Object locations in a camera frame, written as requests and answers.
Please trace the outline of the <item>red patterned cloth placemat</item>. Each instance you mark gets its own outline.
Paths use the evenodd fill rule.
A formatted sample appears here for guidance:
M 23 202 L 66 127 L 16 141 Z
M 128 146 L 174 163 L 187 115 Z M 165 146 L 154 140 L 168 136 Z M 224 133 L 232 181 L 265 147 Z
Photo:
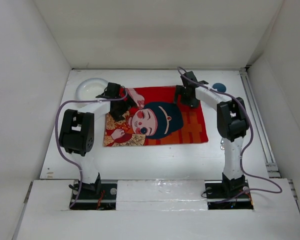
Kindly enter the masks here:
M 209 141 L 202 108 L 174 102 L 175 86 L 138 87 L 127 90 L 135 106 L 123 119 L 105 117 L 103 146 L 157 146 L 201 144 Z

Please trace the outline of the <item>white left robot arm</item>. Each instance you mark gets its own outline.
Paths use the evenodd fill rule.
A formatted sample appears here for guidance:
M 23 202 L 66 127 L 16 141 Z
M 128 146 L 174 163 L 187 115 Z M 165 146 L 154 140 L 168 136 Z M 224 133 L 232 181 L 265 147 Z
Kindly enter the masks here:
M 114 123 L 125 120 L 124 114 L 137 103 L 131 90 L 109 82 L 104 92 L 91 100 L 69 100 L 58 109 L 55 118 L 55 139 L 60 155 L 79 169 L 78 186 L 90 198 L 101 194 L 101 177 L 94 167 L 94 157 L 87 156 L 94 145 L 95 120 L 112 117 Z

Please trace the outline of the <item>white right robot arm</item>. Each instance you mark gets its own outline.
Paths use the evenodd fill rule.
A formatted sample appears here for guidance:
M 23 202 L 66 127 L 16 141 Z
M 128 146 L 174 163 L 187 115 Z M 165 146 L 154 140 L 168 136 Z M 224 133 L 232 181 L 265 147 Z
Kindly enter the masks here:
M 217 91 L 204 80 L 198 81 L 193 71 L 179 68 L 178 72 L 182 85 L 176 87 L 174 100 L 193 108 L 204 102 L 216 111 L 217 130 L 224 144 L 221 191 L 225 196 L 233 197 L 245 184 L 242 149 L 250 122 L 244 101 Z

